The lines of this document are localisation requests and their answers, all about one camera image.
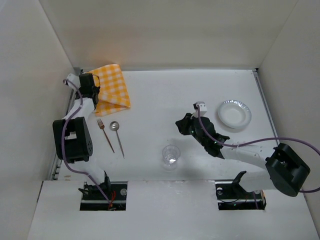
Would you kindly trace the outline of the yellow white checkered cloth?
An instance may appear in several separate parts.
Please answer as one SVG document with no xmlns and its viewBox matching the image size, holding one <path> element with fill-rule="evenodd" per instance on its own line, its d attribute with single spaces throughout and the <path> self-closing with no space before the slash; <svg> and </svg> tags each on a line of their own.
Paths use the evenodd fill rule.
<svg viewBox="0 0 320 240">
<path fill-rule="evenodd" d="M 90 71 L 100 87 L 95 115 L 104 117 L 131 108 L 127 85 L 118 64 L 108 64 Z"/>
</svg>

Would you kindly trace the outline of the white paper plate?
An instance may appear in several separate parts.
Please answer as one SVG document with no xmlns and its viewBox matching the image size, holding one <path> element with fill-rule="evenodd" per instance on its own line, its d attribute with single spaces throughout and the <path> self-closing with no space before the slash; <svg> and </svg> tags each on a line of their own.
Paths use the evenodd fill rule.
<svg viewBox="0 0 320 240">
<path fill-rule="evenodd" d="M 244 129 L 251 120 L 249 107 L 239 100 L 229 99 L 220 104 L 217 114 L 222 123 L 232 129 Z"/>
</svg>

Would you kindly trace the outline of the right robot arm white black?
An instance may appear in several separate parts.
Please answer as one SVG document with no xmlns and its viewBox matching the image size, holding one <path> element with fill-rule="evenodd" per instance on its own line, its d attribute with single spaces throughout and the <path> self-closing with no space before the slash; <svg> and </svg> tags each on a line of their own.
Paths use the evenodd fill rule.
<svg viewBox="0 0 320 240">
<path fill-rule="evenodd" d="M 230 137 L 217 133 L 209 118 L 195 117 L 191 113 L 175 124 L 182 135 L 193 136 L 212 157 L 258 167 L 259 171 L 243 170 L 234 178 L 233 185 L 245 192 L 276 189 L 295 197 L 311 172 L 310 167 L 287 144 L 280 143 L 275 147 L 242 146 Z"/>
</svg>

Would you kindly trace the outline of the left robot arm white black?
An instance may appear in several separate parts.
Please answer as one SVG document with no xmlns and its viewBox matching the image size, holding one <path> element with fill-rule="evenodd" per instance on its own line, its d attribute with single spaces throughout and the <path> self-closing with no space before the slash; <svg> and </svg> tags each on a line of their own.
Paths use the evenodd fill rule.
<svg viewBox="0 0 320 240">
<path fill-rule="evenodd" d="M 57 157 L 66 168 L 86 176 L 94 185 L 90 190 L 98 190 L 110 202 L 108 190 L 110 180 L 104 170 L 90 161 L 94 147 L 87 125 L 89 116 L 96 110 L 99 102 L 100 86 L 95 84 L 95 75 L 89 72 L 76 76 L 70 73 L 63 83 L 75 91 L 74 104 L 62 119 L 52 124 Z"/>
</svg>

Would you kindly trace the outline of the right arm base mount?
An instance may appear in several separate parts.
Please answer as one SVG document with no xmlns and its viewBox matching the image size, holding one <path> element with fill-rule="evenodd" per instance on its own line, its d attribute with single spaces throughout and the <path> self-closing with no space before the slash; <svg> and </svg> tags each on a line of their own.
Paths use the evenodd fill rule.
<svg viewBox="0 0 320 240">
<path fill-rule="evenodd" d="M 262 190 L 246 192 L 231 181 L 215 183 L 215 194 L 220 211 L 265 210 L 267 201 Z"/>
</svg>

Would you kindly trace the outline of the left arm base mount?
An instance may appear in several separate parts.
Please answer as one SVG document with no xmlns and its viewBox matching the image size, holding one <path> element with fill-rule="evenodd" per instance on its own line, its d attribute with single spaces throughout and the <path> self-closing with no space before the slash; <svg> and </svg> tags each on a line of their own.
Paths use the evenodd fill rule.
<svg viewBox="0 0 320 240">
<path fill-rule="evenodd" d="M 100 188 L 108 200 L 96 185 L 84 184 L 78 190 L 81 192 L 80 211 L 125 211 L 127 205 L 127 182 L 111 182 L 109 186 L 101 184 Z"/>
</svg>

